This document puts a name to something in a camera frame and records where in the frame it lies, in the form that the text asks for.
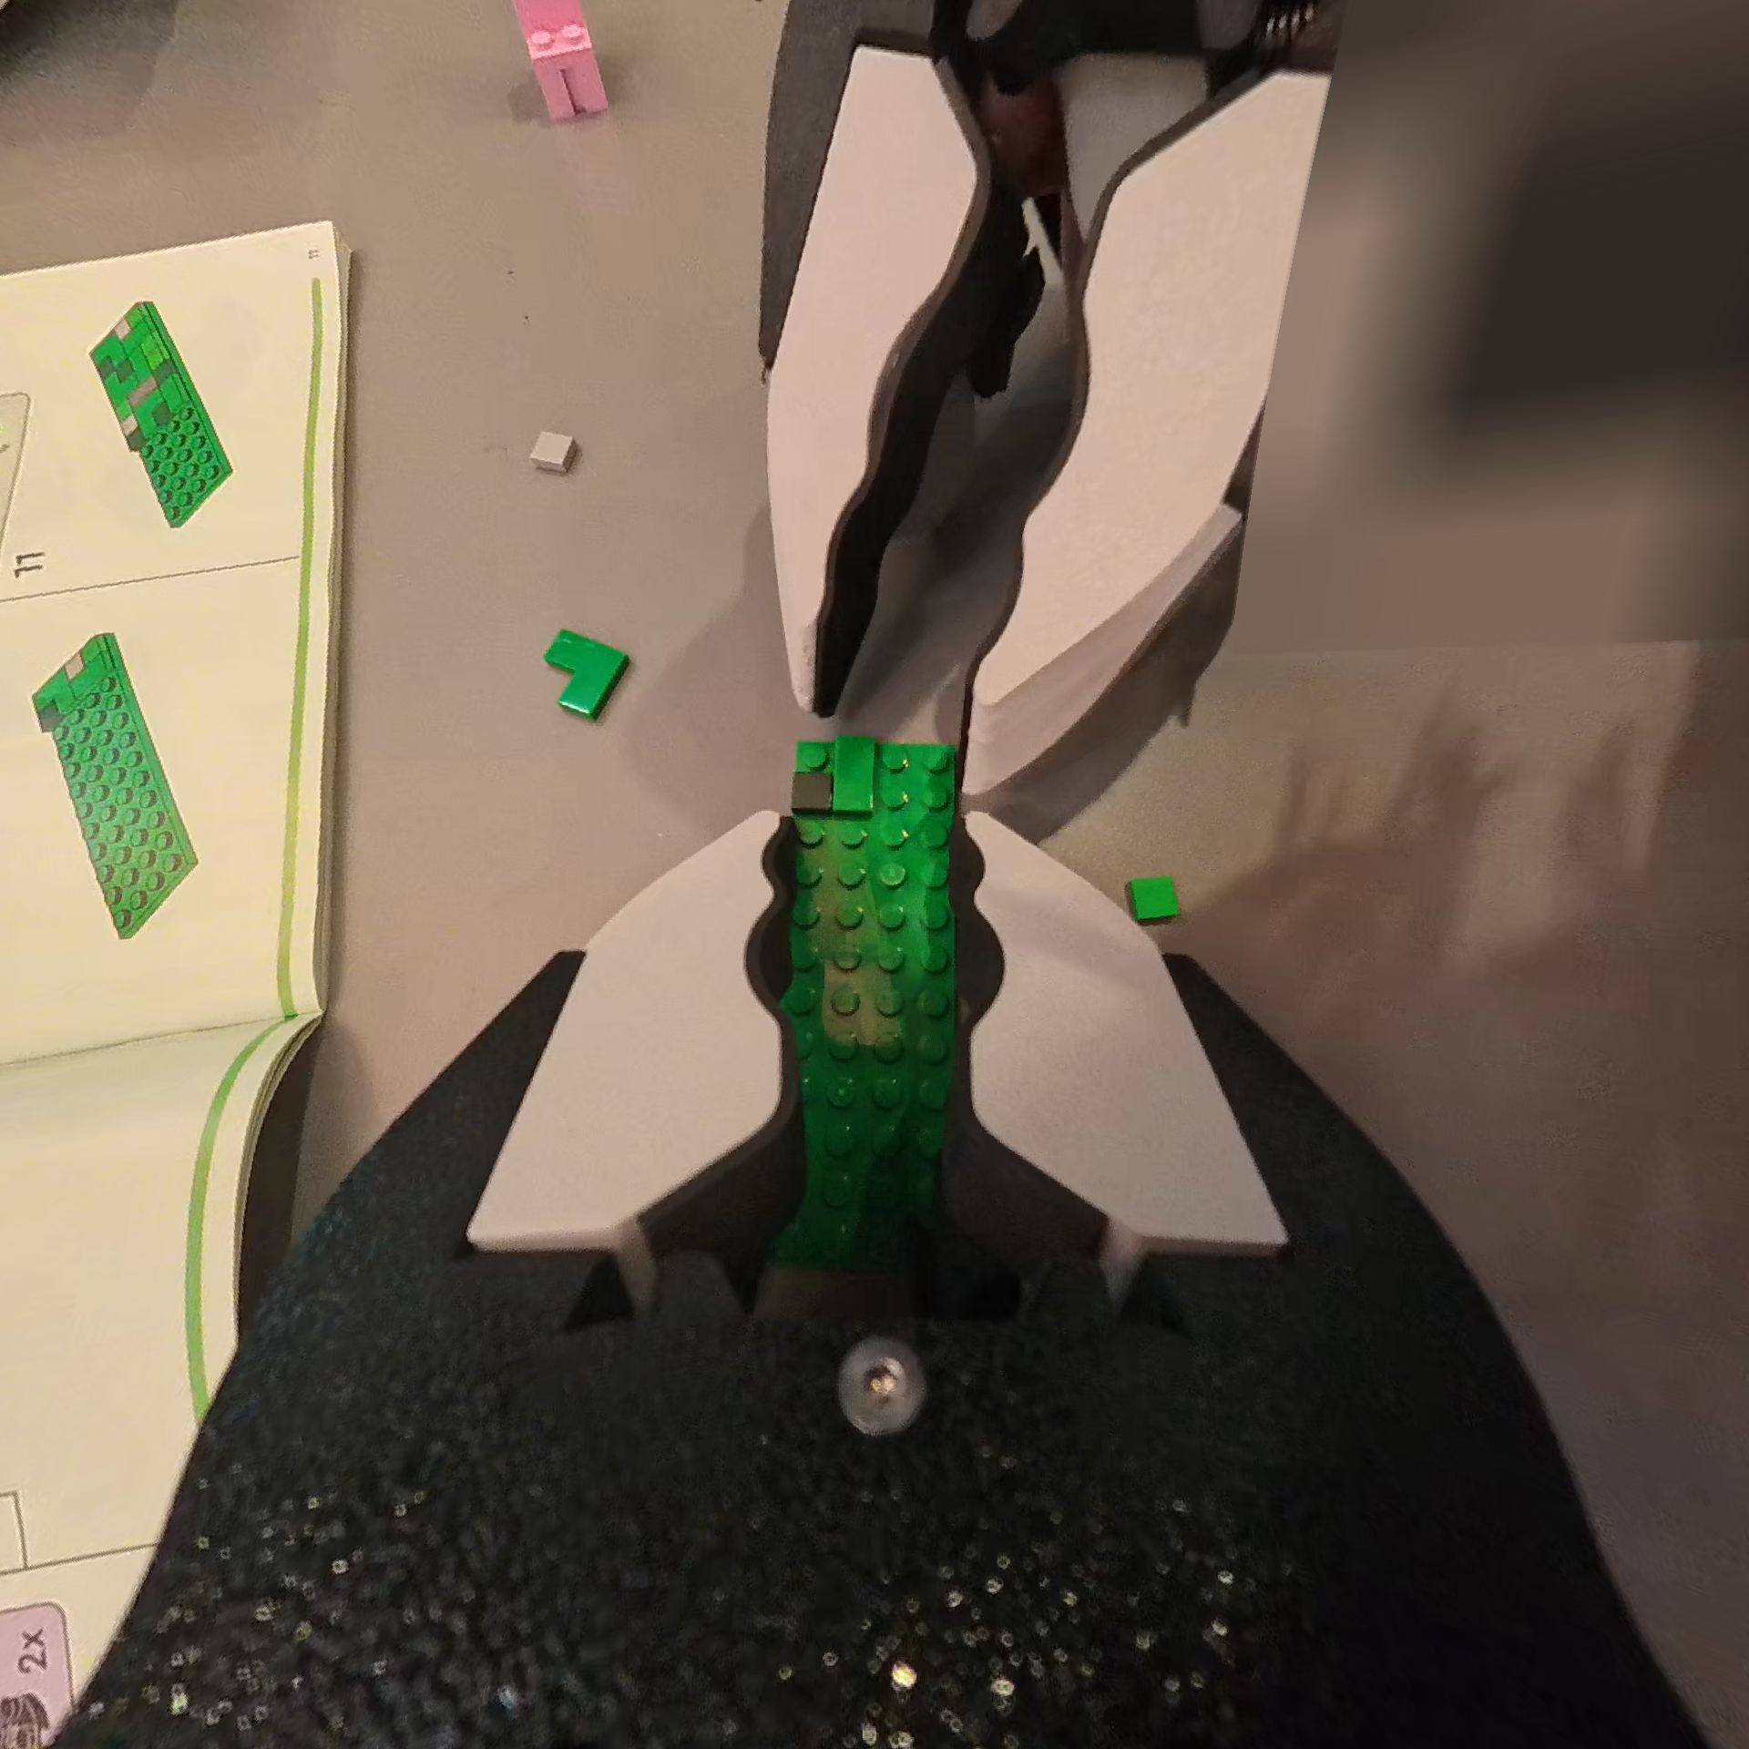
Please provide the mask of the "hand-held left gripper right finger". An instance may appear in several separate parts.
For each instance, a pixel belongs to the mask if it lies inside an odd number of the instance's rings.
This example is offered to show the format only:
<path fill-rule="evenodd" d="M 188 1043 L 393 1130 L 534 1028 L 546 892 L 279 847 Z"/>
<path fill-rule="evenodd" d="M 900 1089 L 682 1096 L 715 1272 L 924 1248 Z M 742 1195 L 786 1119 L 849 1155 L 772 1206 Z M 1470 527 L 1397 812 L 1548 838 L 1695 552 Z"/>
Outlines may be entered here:
<path fill-rule="evenodd" d="M 1164 957 L 1081 875 L 969 821 L 1000 951 L 969 1030 L 970 1109 L 1100 1212 L 1105 1258 L 1273 1255 L 1286 1233 Z"/>

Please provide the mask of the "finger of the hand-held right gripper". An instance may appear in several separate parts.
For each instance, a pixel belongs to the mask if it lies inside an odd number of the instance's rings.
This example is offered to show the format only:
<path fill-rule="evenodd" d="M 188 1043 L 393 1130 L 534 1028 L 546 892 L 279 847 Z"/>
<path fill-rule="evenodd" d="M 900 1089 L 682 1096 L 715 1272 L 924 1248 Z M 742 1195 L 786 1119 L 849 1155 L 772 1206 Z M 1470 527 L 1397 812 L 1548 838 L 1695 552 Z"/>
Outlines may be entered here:
<path fill-rule="evenodd" d="M 1025 519 L 1011 612 L 970 689 L 970 788 L 997 788 L 1137 663 L 1235 543 L 1330 73 L 1213 93 L 1201 61 L 1056 76 L 1083 249 L 1078 391 Z"/>
<path fill-rule="evenodd" d="M 924 53 L 855 47 L 768 380 L 779 616 L 800 707 L 839 710 L 882 555 L 948 395 L 929 330 L 970 259 L 988 172 Z"/>

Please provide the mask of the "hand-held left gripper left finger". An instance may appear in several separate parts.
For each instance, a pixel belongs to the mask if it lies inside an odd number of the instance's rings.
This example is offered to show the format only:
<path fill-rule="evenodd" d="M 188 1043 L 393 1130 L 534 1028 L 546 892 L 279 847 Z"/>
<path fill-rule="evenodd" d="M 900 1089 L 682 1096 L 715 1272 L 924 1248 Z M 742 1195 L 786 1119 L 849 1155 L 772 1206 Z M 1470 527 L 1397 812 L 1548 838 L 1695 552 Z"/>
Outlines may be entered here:
<path fill-rule="evenodd" d="M 801 1201 L 786 901 L 751 814 L 592 938 L 471 1218 L 483 1254 L 768 1260 Z"/>

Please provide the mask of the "green studded brick plate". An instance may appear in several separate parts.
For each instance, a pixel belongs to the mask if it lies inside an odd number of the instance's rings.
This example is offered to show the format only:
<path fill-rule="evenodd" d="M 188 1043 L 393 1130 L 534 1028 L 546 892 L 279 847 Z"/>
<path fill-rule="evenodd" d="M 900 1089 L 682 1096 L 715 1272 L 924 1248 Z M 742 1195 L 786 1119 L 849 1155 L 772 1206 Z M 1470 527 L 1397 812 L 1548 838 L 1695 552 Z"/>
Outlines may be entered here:
<path fill-rule="evenodd" d="M 955 753 L 801 739 L 835 814 L 794 816 L 790 983 L 806 1183 L 772 1247 L 790 1270 L 894 1274 L 933 1225 L 955 1081 Z"/>

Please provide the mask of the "small pink brick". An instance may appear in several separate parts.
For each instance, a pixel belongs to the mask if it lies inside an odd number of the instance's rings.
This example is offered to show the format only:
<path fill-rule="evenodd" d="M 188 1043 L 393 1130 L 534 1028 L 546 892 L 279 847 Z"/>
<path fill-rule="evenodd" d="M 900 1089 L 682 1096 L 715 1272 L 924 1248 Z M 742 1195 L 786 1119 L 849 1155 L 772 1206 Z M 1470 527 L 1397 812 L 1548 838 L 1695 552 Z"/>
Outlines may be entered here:
<path fill-rule="evenodd" d="M 515 1 L 531 71 L 551 120 L 598 117 L 607 108 L 580 1 Z"/>

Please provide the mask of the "green L-shaped brick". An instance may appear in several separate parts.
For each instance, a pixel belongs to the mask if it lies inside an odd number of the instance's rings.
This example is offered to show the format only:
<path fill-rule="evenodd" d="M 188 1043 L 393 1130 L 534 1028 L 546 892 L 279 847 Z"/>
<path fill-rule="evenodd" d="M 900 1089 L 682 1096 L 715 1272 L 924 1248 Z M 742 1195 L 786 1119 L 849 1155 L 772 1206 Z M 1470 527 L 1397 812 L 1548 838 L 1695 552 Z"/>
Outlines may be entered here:
<path fill-rule="evenodd" d="M 622 648 L 561 626 L 554 633 L 544 661 L 561 675 L 558 707 L 598 723 L 627 677 L 631 657 Z"/>

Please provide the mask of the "building instruction booklet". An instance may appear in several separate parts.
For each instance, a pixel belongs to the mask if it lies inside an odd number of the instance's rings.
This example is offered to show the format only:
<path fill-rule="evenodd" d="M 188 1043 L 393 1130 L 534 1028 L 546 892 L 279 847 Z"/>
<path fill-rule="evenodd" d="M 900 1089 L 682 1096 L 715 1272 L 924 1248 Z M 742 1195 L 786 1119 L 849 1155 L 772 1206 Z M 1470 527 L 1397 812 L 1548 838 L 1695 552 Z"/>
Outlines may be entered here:
<path fill-rule="evenodd" d="M 4 1744 L 130 1604 L 324 1005 L 347 249 L 2 285 Z"/>

